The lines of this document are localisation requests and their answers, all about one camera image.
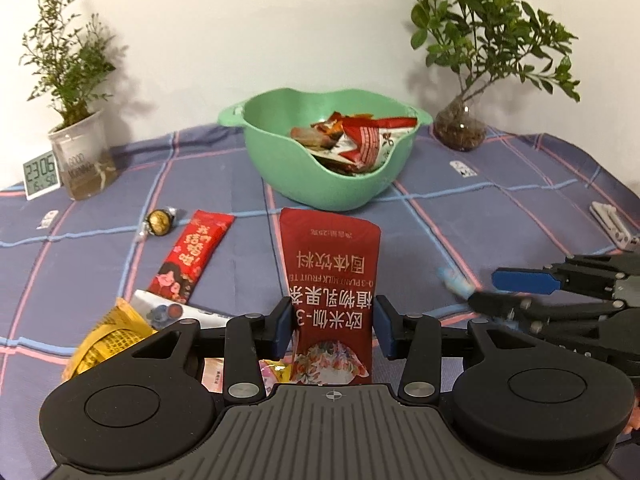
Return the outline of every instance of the yellow snack bag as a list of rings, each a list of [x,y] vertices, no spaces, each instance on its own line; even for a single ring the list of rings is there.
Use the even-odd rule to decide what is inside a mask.
[[[289,383],[291,378],[291,363],[286,361],[264,361],[271,369],[279,383]]]
[[[118,298],[71,356],[62,380],[68,381],[155,332],[127,301]]]

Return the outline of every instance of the red snack package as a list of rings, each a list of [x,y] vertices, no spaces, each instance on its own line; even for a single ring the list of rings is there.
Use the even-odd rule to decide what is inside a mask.
[[[418,125],[415,117],[343,117],[341,121],[344,134],[355,143],[356,149],[340,155],[353,162],[359,171],[373,171],[382,166],[396,140]]]
[[[147,290],[186,304],[202,270],[234,219],[232,215],[197,210]]]
[[[380,228],[349,216],[284,208],[280,231],[297,323],[291,382],[370,383]]]

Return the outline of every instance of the cartoon illustration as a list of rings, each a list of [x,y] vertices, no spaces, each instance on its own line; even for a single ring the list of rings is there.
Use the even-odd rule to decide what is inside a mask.
[[[369,372],[340,341],[322,341],[297,354],[291,369],[292,383],[349,384],[355,377],[369,377]]]
[[[148,291],[163,298],[171,298],[174,294],[172,286],[178,280],[180,280],[180,267],[173,262],[165,262],[154,276]]]

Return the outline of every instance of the bowl handle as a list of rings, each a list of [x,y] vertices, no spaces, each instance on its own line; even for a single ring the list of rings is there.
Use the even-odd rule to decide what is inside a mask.
[[[231,105],[218,114],[218,124],[221,126],[244,126],[244,104],[242,101],[235,105]]]
[[[425,112],[421,108],[416,108],[415,106],[411,106],[405,104],[405,106],[411,108],[415,112],[415,116],[418,118],[418,125],[427,126],[428,124],[433,123],[433,117],[428,112]]]

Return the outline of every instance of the white plastic item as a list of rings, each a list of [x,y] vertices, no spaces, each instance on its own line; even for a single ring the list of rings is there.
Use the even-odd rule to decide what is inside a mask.
[[[197,319],[200,322],[201,328],[220,328],[226,326],[226,322],[231,319],[231,316],[224,316],[223,314],[208,312],[189,305],[180,304],[179,306],[182,308],[181,316],[160,321],[157,316],[153,316],[155,309],[162,306],[169,307],[178,304],[140,289],[133,293],[129,304],[156,330],[160,330],[179,319]]]

